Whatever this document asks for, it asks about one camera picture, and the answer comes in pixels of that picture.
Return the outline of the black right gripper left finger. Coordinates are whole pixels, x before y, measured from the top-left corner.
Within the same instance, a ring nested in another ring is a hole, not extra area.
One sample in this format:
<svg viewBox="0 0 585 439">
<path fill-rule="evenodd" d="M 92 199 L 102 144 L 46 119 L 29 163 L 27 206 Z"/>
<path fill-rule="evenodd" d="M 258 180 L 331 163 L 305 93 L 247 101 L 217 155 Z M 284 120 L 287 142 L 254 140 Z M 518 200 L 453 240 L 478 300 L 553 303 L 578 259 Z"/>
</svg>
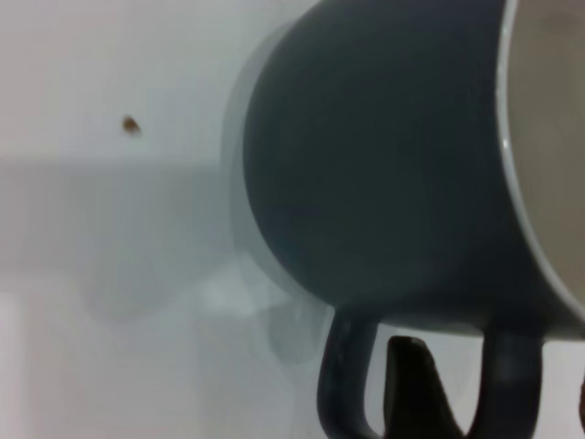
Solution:
<svg viewBox="0 0 585 439">
<path fill-rule="evenodd" d="M 419 338 L 388 341 L 383 417 L 388 439 L 464 437 L 434 358 Z"/>
</svg>

